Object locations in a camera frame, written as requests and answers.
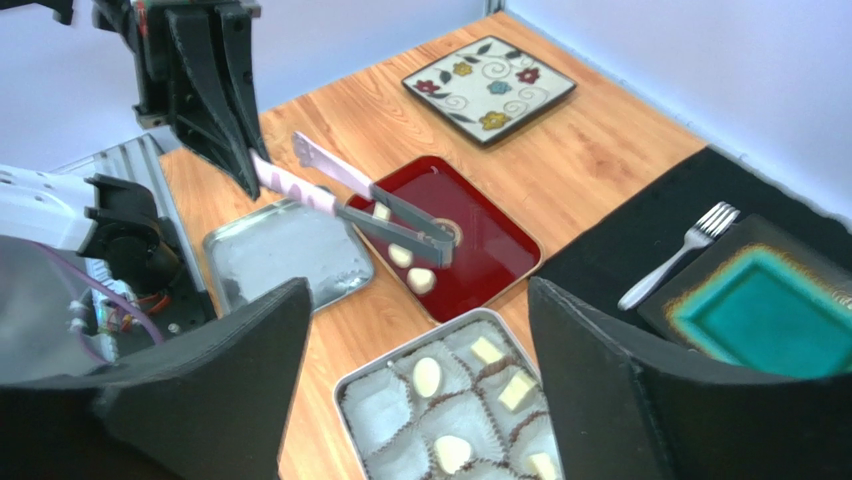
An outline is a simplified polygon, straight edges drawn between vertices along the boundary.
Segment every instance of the white wall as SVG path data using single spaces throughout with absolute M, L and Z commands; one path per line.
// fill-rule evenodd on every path
M 115 34 L 91 25 L 77 0 L 75 25 L 52 11 L 0 12 L 0 163 L 40 170 L 142 133 L 133 59 Z M 267 110 L 482 18 L 484 0 L 266 0 L 254 22 L 258 105 Z M 158 131 L 165 147 L 168 132 Z
M 507 9 L 705 139 L 852 217 L 852 2 L 508 0 Z

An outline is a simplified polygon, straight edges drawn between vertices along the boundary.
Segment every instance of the red flower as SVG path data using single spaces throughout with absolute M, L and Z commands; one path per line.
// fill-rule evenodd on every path
M 441 89 L 441 87 L 432 83 L 432 80 L 426 80 L 425 82 L 423 80 L 418 80 L 417 83 L 414 85 L 414 88 L 420 90 L 423 93 L 435 93 Z
M 525 68 L 522 72 L 518 72 L 516 74 L 518 76 L 518 81 L 523 83 L 529 83 L 532 85 L 538 80 L 540 76 L 538 73 L 538 67 L 536 68 Z

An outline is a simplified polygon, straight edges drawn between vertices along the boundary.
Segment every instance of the blue flower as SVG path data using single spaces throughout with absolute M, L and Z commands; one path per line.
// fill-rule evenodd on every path
M 491 85 L 488 85 L 488 91 L 497 95 L 503 95 L 511 89 L 512 87 L 506 82 L 491 82 Z

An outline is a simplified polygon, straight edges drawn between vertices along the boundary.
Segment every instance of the wood grain tabletop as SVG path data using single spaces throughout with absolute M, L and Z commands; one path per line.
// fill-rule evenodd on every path
M 571 77 L 577 88 L 503 142 L 482 149 L 413 98 L 400 82 L 486 35 L 536 56 Z M 545 258 L 705 145 L 502 13 L 292 100 L 264 113 L 261 122 L 277 164 L 328 185 L 340 199 L 352 192 L 299 167 L 290 145 L 294 131 L 304 132 L 373 179 L 422 155 L 443 157 L 535 236 L 544 245 Z M 185 150 L 165 155 L 162 166 L 209 285 L 201 248 L 204 236 L 281 197 L 266 191 L 252 202 L 224 174 Z M 362 478 L 332 401 L 335 383 L 434 327 L 375 258 L 374 263 L 377 273 L 369 286 L 314 317 L 280 458 L 284 479 Z M 526 282 L 490 307 L 535 358 Z

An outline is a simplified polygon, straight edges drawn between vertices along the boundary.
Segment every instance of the floral plate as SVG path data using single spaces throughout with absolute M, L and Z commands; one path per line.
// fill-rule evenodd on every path
M 417 98 L 481 145 L 500 140 L 576 83 L 497 37 L 485 37 L 403 79 Z

